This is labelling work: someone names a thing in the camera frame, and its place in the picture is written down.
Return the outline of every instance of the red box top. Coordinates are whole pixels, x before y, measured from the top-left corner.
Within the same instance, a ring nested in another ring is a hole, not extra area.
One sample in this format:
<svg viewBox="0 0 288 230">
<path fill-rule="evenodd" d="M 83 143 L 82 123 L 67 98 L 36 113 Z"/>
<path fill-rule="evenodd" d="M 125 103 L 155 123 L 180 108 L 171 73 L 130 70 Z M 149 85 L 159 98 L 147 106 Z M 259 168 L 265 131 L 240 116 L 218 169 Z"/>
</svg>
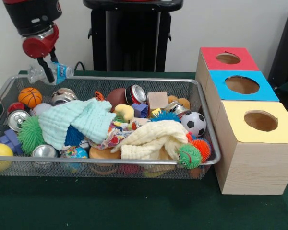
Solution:
<svg viewBox="0 0 288 230">
<path fill-rule="evenodd" d="M 243 47 L 201 47 L 209 70 L 259 70 Z"/>
</svg>

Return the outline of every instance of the light blue towel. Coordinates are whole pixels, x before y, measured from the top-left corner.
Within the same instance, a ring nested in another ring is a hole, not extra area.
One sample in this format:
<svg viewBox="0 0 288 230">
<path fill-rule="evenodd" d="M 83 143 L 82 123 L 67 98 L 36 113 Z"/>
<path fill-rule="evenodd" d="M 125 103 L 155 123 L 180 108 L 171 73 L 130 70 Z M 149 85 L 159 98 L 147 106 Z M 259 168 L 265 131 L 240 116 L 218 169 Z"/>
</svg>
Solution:
<svg viewBox="0 0 288 230">
<path fill-rule="evenodd" d="M 109 113 L 111 108 L 110 102 L 97 101 L 95 98 L 54 106 L 39 116 L 43 138 L 55 149 L 61 150 L 67 129 L 72 125 L 94 143 L 100 144 L 107 138 L 110 123 L 116 116 Z"/>
</svg>

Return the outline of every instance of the white ball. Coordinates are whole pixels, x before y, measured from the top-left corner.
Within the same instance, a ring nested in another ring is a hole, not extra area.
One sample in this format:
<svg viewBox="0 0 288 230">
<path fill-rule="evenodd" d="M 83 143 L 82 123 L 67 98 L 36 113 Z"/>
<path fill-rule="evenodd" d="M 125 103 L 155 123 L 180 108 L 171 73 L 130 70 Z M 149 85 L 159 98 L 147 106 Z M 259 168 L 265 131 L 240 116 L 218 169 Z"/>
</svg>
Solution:
<svg viewBox="0 0 288 230">
<path fill-rule="evenodd" d="M 186 113 L 181 118 L 181 124 L 197 138 L 204 134 L 207 125 L 204 116 L 197 112 Z"/>
<path fill-rule="evenodd" d="M 50 104 L 41 103 L 41 104 L 38 104 L 37 106 L 35 106 L 35 108 L 30 111 L 30 114 L 31 114 L 31 116 L 41 115 L 44 111 L 47 111 L 51 107 L 52 107 L 52 105 L 50 105 Z"/>
</svg>

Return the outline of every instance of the wire mesh basket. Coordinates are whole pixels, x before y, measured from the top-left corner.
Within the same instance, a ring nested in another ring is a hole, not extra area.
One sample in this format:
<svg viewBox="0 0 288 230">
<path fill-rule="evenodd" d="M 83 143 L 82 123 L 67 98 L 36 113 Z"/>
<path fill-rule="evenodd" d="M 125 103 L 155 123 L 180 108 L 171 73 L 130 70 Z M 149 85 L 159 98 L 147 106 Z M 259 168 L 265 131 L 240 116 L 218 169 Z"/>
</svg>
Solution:
<svg viewBox="0 0 288 230">
<path fill-rule="evenodd" d="M 44 96 L 43 102 L 50 103 L 52 93 L 59 88 L 72 89 L 79 100 L 88 100 L 94 96 L 95 91 L 107 95 L 116 88 L 127 88 L 133 84 L 140 85 L 145 92 L 167 91 L 168 95 L 187 98 L 191 103 L 191 110 L 203 114 L 206 119 L 207 131 L 203 138 L 212 146 L 210 158 L 198 168 L 187 170 L 176 161 L 0 157 L 0 166 L 6 168 L 0 175 L 202 179 L 210 166 L 219 161 L 220 150 L 203 90 L 195 80 L 77 76 L 60 85 L 50 86 L 41 81 L 30 84 L 27 75 L 15 76 L 7 80 L 0 91 L 0 137 L 9 129 L 7 108 L 17 101 L 19 92 L 24 88 L 39 89 Z"/>
</svg>

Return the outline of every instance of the football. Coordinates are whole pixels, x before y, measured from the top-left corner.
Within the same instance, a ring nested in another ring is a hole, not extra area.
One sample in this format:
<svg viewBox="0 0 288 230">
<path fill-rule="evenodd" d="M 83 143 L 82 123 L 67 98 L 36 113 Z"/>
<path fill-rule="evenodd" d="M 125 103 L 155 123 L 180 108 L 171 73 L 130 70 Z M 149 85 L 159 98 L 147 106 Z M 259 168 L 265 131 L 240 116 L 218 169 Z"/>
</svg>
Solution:
<svg viewBox="0 0 288 230">
<path fill-rule="evenodd" d="M 197 138 L 206 131 L 206 120 L 197 112 L 188 112 L 181 118 L 181 124 Z"/>
</svg>

